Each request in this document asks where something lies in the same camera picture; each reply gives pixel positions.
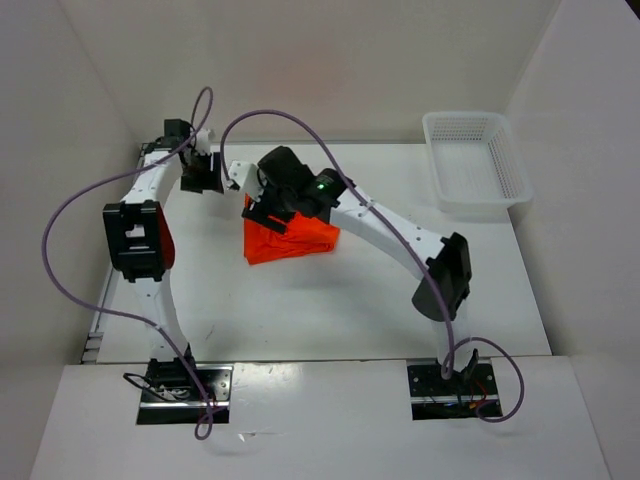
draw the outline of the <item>white panel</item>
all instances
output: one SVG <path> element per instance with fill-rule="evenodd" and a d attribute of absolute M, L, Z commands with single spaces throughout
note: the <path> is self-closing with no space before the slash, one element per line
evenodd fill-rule
<path fill-rule="evenodd" d="M 47 280 L 40 238 L 57 204 L 132 166 L 132 136 L 56 2 L 0 7 L 0 478 L 24 479 L 63 365 L 78 361 L 91 314 Z M 106 189 L 120 198 L 118 187 Z M 51 241 L 62 281 L 94 300 L 108 256 L 106 192 L 69 209 Z"/>
<path fill-rule="evenodd" d="M 258 161 L 273 145 L 234 146 L 228 160 Z M 319 172 L 319 147 L 293 146 Z M 331 145 L 347 175 L 377 202 L 440 235 L 467 237 L 469 331 L 518 355 L 547 355 L 529 279 L 507 213 L 460 222 L 433 208 L 424 145 Z M 250 267 L 243 257 L 243 198 L 181 192 L 165 215 L 176 244 L 172 291 L 199 361 L 345 360 L 435 357 L 431 320 L 411 304 L 418 282 L 364 240 L 342 232 L 331 254 Z M 138 312 L 119 281 L 113 308 Z M 147 362 L 144 326 L 106 317 L 100 362 Z M 479 345 L 481 354 L 493 350 Z"/>
<path fill-rule="evenodd" d="M 552 347 L 576 364 L 612 476 L 638 478 L 640 21 L 565 0 L 508 116 L 536 198 L 514 217 Z"/>
<path fill-rule="evenodd" d="M 566 358 L 520 358 L 527 382 L 511 421 L 411 420 L 406 364 L 238 364 L 228 425 L 136 426 L 140 365 L 67 367 L 32 480 L 118 478 L 580 479 L 607 470 Z M 505 409 L 517 399 L 494 360 Z"/>
<path fill-rule="evenodd" d="M 203 84 L 218 129 L 268 107 L 332 139 L 417 140 L 428 111 L 503 111 L 557 0 L 61 3 L 141 140 Z M 235 138 L 304 135 L 270 119 Z"/>

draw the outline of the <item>white tabletop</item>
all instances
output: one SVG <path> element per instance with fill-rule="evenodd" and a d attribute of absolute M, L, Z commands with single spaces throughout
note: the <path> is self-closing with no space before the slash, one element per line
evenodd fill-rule
<path fill-rule="evenodd" d="M 526 398 L 500 425 L 412 421 L 404 361 L 236 364 L 230 421 L 136 426 L 143 365 L 66 367 L 31 480 L 609 478 L 564 357 L 519 358 Z M 493 360 L 502 407 L 518 382 Z"/>
<path fill-rule="evenodd" d="M 258 161 L 275 145 L 231 146 L 228 159 Z M 328 166 L 315 145 L 292 147 L 314 171 Z M 347 174 L 411 221 L 469 241 L 469 322 L 514 355 L 549 355 L 549 345 L 507 213 L 455 221 L 433 207 L 424 145 L 333 145 Z M 412 306 L 417 282 L 393 259 L 342 232 L 332 254 L 250 267 L 243 257 L 243 199 L 175 187 L 165 214 L 176 244 L 173 296 L 193 353 L 205 361 L 300 361 L 435 357 L 429 320 Z M 106 306 L 140 312 L 119 279 Z M 99 363 L 147 362 L 146 332 L 103 316 Z M 481 355 L 494 355 L 479 346 Z"/>

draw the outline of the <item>orange fabric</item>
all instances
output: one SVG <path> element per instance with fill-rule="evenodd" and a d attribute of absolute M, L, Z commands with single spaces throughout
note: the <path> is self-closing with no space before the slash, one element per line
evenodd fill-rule
<path fill-rule="evenodd" d="M 339 228 L 299 213 L 289 222 L 284 234 L 245 219 L 244 256 L 249 265 L 257 265 L 280 258 L 331 252 L 339 234 Z"/>

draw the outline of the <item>white plastic basket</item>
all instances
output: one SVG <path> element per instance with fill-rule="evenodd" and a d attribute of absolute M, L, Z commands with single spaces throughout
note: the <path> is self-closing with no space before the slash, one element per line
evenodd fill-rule
<path fill-rule="evenodd" d="M 509 122 L 487 112 L 437 112 L 422 118 L 438 197 L 448 213 L 490 213 L 533 196 Z"/>

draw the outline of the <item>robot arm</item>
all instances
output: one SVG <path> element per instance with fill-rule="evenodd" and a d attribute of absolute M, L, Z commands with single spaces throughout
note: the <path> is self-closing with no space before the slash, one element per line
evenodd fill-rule
<path fill-rule="evenodd" d="M 147 145 L 141 167 L 156 163 L 184 142 L 189 137 L 190 128 L 182 120 L 166 120 L 164 136 Z M 144 171 L 119 203 L 108 204 L 103 209 L 114 268 L 132 284 L 142 314 L 154 319 L 169 334 L 180 353 L 190 360 L 189 343 L 180 329 L 171 295 L 175 247 L 162 205 L 181 172 L 182 190 L 223 192 L 220 160 L 209 153 L 211 138 L 210 131 L 201 131 L 195 145 L 180 154 L 182 169 L 178 162 L 172 161 Z M 175 352 L 166 340 L 151 327 L 146 328 L 151 343 L 151 363 L 175 365 L 175 368 L 181 369 Z"/>
<path fill-rule="evenodd" d="M 429 267 L 430 276 L 438 284 L 449 308 L 450 318 L 456 320 L 452 322 L 454 338 L 469 337 L 466 315 L 461 311 L 464 310 L 461 309 L 463 301 L 469 295 L 471 279 L 469 250 L 464 237 L 454 233 L 450 238 L 442 238 L 377 204 L 359 187 L 355 189 L 362 198 L 357 198 L 336 171 L 325 169 L 314 175 L 286 147 L 276 148 L 257 165 L 234 161 L 229 173 L 229 187 L 246 193 L 252 199 L 243 212 L 245 218 L 283 232 L 286 222 L 296 212 L 315 217 L 366 240 L 403 265 L 420 281 L 412 302 L 420 313 L 432 320 L 438 360 L 442 363 L 449 345 L 438 302 L 414 258 L 370 211 L 375 204 L 376 210 L 386 217 Z M 463 346 L 456 352 L 454 370 L 463 371 L 472 361 L 472 349 L 468 345 Z"/>

